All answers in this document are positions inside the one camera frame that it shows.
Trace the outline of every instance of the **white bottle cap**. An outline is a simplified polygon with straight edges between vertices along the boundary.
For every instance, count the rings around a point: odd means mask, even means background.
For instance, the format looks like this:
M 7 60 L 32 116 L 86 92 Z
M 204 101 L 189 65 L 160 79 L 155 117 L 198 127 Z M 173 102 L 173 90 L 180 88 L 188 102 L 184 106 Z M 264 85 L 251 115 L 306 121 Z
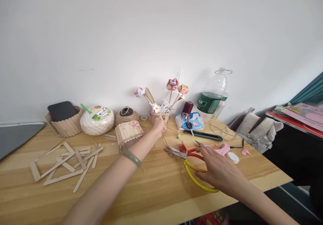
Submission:
M 226 154 L 226 156 L 227 156 L 229 159 L 231 159 L 231 160 L 232 160 L 232 162 L 233 162 L 233 163 L 235 163 L 235 164 L 239 163 L 239 161 L 240 161 L 239 157 L 238 157 L 236 154 L 234 154 L 233 152 L 228 152 L 228 153 Z

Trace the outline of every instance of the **bracelet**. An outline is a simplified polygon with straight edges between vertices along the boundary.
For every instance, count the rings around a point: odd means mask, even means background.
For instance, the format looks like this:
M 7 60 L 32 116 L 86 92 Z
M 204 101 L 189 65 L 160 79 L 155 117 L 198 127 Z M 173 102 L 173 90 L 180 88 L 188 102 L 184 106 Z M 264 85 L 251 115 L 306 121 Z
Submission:
M 136 164 L 136 166 L 139 168 L 141 166 L 141 161 L 138 159 L 132 152 L 129 150 L 125 150 L 121 153 L 121 155 L 124 155 L 128 159 L 130 159 L 133 163 Z

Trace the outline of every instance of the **curtain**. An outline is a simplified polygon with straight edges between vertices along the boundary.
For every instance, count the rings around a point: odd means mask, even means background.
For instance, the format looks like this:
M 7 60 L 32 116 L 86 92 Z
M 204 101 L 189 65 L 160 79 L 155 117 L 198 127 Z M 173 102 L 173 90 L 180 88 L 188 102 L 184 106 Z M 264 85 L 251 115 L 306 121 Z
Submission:
M 300 102 L 318 103 L 323 100 L 323 72 L 298 93 L 290 103 L 296 105 Z

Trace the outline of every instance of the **plastic bottle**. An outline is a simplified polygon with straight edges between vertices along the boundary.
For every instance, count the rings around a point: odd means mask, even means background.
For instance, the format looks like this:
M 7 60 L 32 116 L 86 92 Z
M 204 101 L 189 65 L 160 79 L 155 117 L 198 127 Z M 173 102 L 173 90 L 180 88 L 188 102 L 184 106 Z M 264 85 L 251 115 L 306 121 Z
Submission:
M 218 118 L 218 116 L 220 115 L 221 111 L 223 110 L 224 106 L 225 106 L 225 101 L 227 100 L 228 96 L 229 96 L 230 92 L 225 91 L 223 94 L 223 97 L 220 101 L 220 104 L 218 106 L 218 109 L 215 111 L 214 113 L 214 117 Z
M 226 89 L 226 75 L 231 73 L 231 70 L 220 68 L 215 72 L 215 75 L 201 93 L 197 108 L 204 122 L 212 118 L 218 108 Z

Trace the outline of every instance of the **phone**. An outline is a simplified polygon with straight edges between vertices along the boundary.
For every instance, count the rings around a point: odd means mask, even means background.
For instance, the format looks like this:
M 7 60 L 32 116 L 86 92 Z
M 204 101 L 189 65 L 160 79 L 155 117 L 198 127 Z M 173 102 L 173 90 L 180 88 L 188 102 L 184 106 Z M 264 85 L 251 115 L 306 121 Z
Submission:
M 62 121 L 77 114 L 75 107 L 69 101 L 50 105 L 47 107 L 47 110 L 50 113 L 52 121 Z

